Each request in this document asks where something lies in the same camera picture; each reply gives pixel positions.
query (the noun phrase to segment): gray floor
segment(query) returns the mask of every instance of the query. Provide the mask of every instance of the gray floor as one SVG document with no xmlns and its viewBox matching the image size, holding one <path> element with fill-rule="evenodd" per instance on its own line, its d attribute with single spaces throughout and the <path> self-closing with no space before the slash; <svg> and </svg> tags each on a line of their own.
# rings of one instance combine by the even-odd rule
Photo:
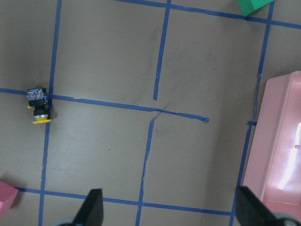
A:
<svg viewBox="0 0 301 226">
<path fill-rule="evenodd" d="M 50 226 L 92 188 L 104 226 L 231 225 L 258 70 L 260 106 L 268 78 L 301 69 L 301 1 L 250 20 L 234 0 L 135 2 L 1 1 L 0 180 L 22 192 L 0 225 Z M 33 125 L 22 91 L 49 84 L 53 120 Z"/>
</svg>

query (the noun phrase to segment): yellow base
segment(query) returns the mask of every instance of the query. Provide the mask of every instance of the yellow base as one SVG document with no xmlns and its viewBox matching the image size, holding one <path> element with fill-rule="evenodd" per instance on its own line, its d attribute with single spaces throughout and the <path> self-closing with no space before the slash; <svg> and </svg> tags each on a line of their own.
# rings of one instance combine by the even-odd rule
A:
<svg viewBox="0 0 301 226">
<path fill-rule="evenodd" d="M 39 118 L 36 119 L 36 121 L 33 121 L 33 124 L 41 124 L 46 122 L 51 122 L 51 119 L 47 119 L 47 117 Z"/>
</svg>

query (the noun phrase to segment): blue tape line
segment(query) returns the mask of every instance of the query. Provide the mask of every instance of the blue tape line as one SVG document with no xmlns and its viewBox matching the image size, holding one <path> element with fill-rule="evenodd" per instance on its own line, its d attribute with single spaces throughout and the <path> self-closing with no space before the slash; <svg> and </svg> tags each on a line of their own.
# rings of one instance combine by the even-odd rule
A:
<svg viewBox="0 0 301 226">
<path fill-rule="evenodd" d="M 136 105 L 126 105 L 126 104 L 105 102 L 105 101 L 101 101 L 101 100 L 74 99 L 73 97 L 66 97 L 66 96 L 59 96 L 59 95 L 53 95 L 53 99 L 71 101 L 71 102 L 77 102 L 77 103 L 84 103 L 84 104 L 90 104 L 90 105 L 116 107 L 116 108 L 123 108 L 123 109 L 130 109 L 130 110 L 144 111 L 144 112 L 162 112 L 162 113 L 166 113 L 166 114 L 174 114 L 174 115 L 185 117 L 185 118 L 197 119 L 197 120 L 200 120 L 203 122 L 209 122 L 209 118 L 205 118 L 200 115 L 176 113 L 176 112 L 171 112 L 171 111 L 167 111 L 167 110 L 159 109 L 159 108 L 143 107 L 143 106 L 136 106 Z"/>
<path fill-rule="evenodd" d="M 69 193 L 50 192 L 50 191 L 42 192 L 41 190 L 21 188 L 21 187 L 16 187 L 16 189 L 18 189 L 20 192 L 27 192 L 27 193 L 33 193 L 33 194 L 43 193 L 44 195 L 59 196 L 59 197 L 74 198 L 74 199 L 85 199 L 87 197 L 86 195 L 80 195 L 80 194 L 69 194 Z M 139 205 L 139 202 L 129 201 L 129 200 L 121 200 L 121 199 L 103 198 L 103 201 L 104 202 L 111 202 L 111 203 L 133 205 L 133 206 L 138 206 Z M 160 208 L 160 209 L 167 209 L 167 210 L 180 210 L 180 211 L 195 212 L 195 213 L 207 213 L 207 214 L 230 216 L 230 212 L 218 211 L 218 210 L 206 210 L 206 209 L 198 209 L 198 208 L 183 207 L 183 206 L 163 205 L 163 204 L 148 203 L 148 202 L 142 202 L 140 204 L 142 206 L 152 207 L 152 208 Z"/>
<path fill-rule="evenodd" d="M 39 205 L 39 226 L 43 225 L 44 190 L 45 190 L 45 182 L 46 182 L 46 165 L 47 165 L 47 156 L 48 156 L 49 130 L 50 130 L 50 123 L 46 123 L 42 176 L 41 176 L 40 205 Z"/>
<path fill-rule="evenodd" d="M 144 6 L 153 6 L 153 7 L 159 7 L 159 8 L 166 7 L 166 3 L 147 1 L 147 0 L 115 0 L 115 1 L 134 3 L 134 4 L 138 4 L 138 5 L 144 5 Z"/>
<path fill-rule="evenodd" d="M 220 16 L 220 17 L 225 17 L 225 18 L 242 19 L 242 20 L 252 21 L 252 22 L 257 22 L 257 23 L 262 23 L 262 24 L 266 24 L 268 22 L 267 19 L 257 18 L 257 17 L 253 17 L 253 16 L 244 17 L 244 16 L 238 15 L 238 14 L 218 12 L 218 11 L 202 9 L 202 8 L 186 7 L 186 6 L 180 6 L 180 5 L 175 5 L 175 4 L 171 4 L 168 6 L 165 3 L 153 2 L 153 1 L 147 1 L 147 0 L 116 0 L 116 1 L 134 3 L 134 4 L 139 4 L 139 5 L 145 5 L 145 6 L 153 6 L 153 7 L 159 7 L 159 8 L 169 8 L 169 9 L 175 9 L 175 10 L 181 10 L 181 11 L 202 13 L 202 14 L 207 14 L 207 15 L 212 15 L 212 16 Z M 292 24 L 292 23 L 274 21 L 274 20 L 272 20 L 270 22 L 270 24 L 276 25 L 276 26 L 294 28 L 294 29 L 301 29 L 300 24 Z"/>
<path fill-rule="evenodd" d="M 250 136 L 251 136 L 251 132 L 252 132 L 252 126 L 255 123 L 256 122 L 249 122 L 248 123 L 249 128 L 248 128 L 248 131 L 246 133 L 245 145 L 244 145 L 244 150 L 243 150 L 243 154 L 242 154 L 241 161 L 240 161 L 240 167 L 239 167 L 239 173 L 238 173 L 238 179 L 237 179 L 236 186 L 240 186 L 242 184 L 242 181 L 243 181 L 243 174 L 244 174 L 244 169 L 245 169 L 245 165 L 246 165 L 246 156 L 247 156 L 247 153 L 248 153 L 248 147 L 249 147 Z M 235 217 L 235 205 L 236 205 L 236 197 L 234 196 L 231 215 L 230 215 L 229 226 L 233 225 L 233 221 L 234 221 L 234 217 Z"/>
<path fill-rule="evenodd" d="M 257 122 L 256 121 L 250 121 L 250 122 L 248 122 L 248 125 L 257 126 Z"/>
<path fill-rule="evenodd" d="M 129 200 L 103 198 L 103 201 L 104 202 L 112 202 L 112 203 L 119 203 L 119 204 L 125 204 L 125 205 L 138 206 L 138 202 L 129 201 Z"/>
<path fill-rule="evenodd" d="M 261 82 L 261 78 L 262 78 L 264 59 L 265 59 L 265 54 L 267 51 L 267 45 L 268 45 L 268 40 L 269 40 L 269 31 L 270 31 L 270 27 L 271 27 L 271 20 L 273 17 L 273 10 L 274 10 L 274 2 L 272 2 L 269 6 L 269 15 L 268 15 L 268 20 L 267 20 L 266 28 L 265 28 L 265 32 L 264 32 L 264 38 L 263 38 L 263 44 L 262 44 L 261 56 L 260 56 L 260 61 L 259 61 L 259 66 L 258 66 L 258 74 L 257 74 L 257 91 L 256 91 L 256 100 L 255 100 L 253 121 L 256 121 L 256 118 L 257 118 L 259 87 L 260 87 L 260 82 Z"/>
<path fill-rule="evenodd" d="M 230 216 L 230 212 L 217 211 L 217 210 L 206 210 L 206 209 L 198 209 L 198 208 L 190 208 L 190 207 L 182 207 L 182 206 L 162 205 L 162 204 L 146 203 L 146 202 L 143 203 L 143 206 L 153 207 L 153 208 L 161 208 L 161 209 L 168 209 L 168 210 L 181 210 L 181 211 L 188 211 L 188 212 L 195 212 L 195 213 L 207 213 L 207 214 Z"/>
<path fill-rule="evenodd" d="M 0 93 L 10 93 L 10 94 L 18 94 L 26 96 L 26 91 L 16 90 L 16 89 L 5 89 L 0 88 Z"/>
<path fill-rule="evenodd" d="M 170 4 L 171 4 L 171 0 L 167 0 L 167 5 L 169 6 Z M 166 33 L 167 33 L 168 20 L 169 20 L 169 11 L 170 11 L 169 8 L 165 9 L 164 22 L 163 22 L 163 27 L 162 27 L 161 43 L 160 43 L 158 64 L 157 64 L 157 70 L 156 70 L 155 87 L 154 87 L 154 95 L 153 95 L 153 99 L 156 101 L 158 100 L 158 90 L 159 90 L 159 82 L 160 82 L 163 54 L 164 54 L 164 48 L 165 48 L 165 40 L 166 40 Z"/>
<path fill-rule="evenodd" d="M 62 0 L 58 0 L 57 5 L 56 5 L 55 33 L 53 36 L 51 69 L 50 69 L 50 79 L 49 79 L 49 89 L 48 89 L 49 111 L 52 106 L 52 98 L 53 98 L 53 85 L 54 85 L 54 79 L 55 79 L 55 65 L 56 65 L 56 51 L 57 51 L 57 44 L 58 44 L 58 35 L 59 35 L 59 30 L 60 30 L 61 11 L 62 11 Z"/>
<path fill-rule="evenodd" d="M 29 189 L 29 188 L 23 188 L 23 187 L 15 187 L 18 189 L 20 192 L 27 192 L 27 193 L 33 193 L 33 194 L 41 194 L 40 190 L 36 189 Z"/>
<path fill-rule="evenodd" d="M 143 170 L 142 170 L 142 176 L 141 176 L 138 211 L 137 211 L 135 226 L 139 226 L 139 224 L 140 224 L 141 210 L 142 210 L 142 205 L 143 205 L 143 195 L 144 195 L 144 189 L 143 189 L 143 187 L 144 187 L 144 177 L 145 177 L 145 173 L 146 173 L 147 159 L 148 159 L 150 151 L 151 151 L 152 132 L 154 130 L 154 123 L 155 123 L 156 118 L 151 120 L 150 125 L 149 125 L 149 132 L 148 132 L 148 135 L 147 135 L 147 143 L 146 143 L 144 164 L 143 164 Z"/>
<path fill-rule="evenodd" d="M 281 21 L 272 20 L 271 25 L 281 26 L 281 27 L 287 27 L 287 28 L 294 28 L 294 29 L 301 29 L 300 24 L 291 24 Z"/>
<path fill-rule="evenodd" d="M 57 50 L 58 34 L 60 28 L 61 11 L 62 11 L 62 0 L 57 0 L 56 13 L 55 13 L 55 32 L 53 37 L 49 89 L 48 89 L 48 107 L 49 107 L 48 115 L 49 116 L 50 116 L 50 109 L 51 109 L 52 99 L 53 99 L 56 50 Z M 43 153 L 42 176 L 41 176 L 41 194 L 40 194 L 39 220 L 38 220 L 39 226 L 43 225 L 43 209 L 44 209 L 44 195 L 45 195 L 44 191 L 45 191 L 45 183 L 46 183 L 46 165 L 47 165 L 48 144 L 49 144 L 49 131 L 50 131 L 50 123 L 48 122 L 46 123 L 46 128 L 45 128 L 44 153 Z"/>
</svg>

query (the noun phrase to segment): pink object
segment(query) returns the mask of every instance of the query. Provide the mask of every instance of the pink object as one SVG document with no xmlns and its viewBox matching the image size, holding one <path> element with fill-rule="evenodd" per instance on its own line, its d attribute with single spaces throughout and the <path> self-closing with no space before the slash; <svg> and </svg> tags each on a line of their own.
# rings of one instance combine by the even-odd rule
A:
<svg viewBox="0 0 301 226">
<path fill-rule="evenodd" d="M 11 207 L 18 193 L 18 189 L 0 181 L 0 217 Z"/>
<path fill-rule="evenodd" d="M 301 221 L 301 72 L 268 80 L 243 185 Z"/>
</svg>

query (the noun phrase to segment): green object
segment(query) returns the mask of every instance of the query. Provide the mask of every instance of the green object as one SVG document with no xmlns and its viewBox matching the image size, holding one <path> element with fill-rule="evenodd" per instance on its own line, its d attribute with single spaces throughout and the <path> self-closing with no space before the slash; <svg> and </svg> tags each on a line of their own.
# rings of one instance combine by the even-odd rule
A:
<svg viewBox="0 0 301 226">
<path fill-rule="evenodd" d="M 237 0 L 244 16 L 248 16 L 274 0 Z"/>
</svg>

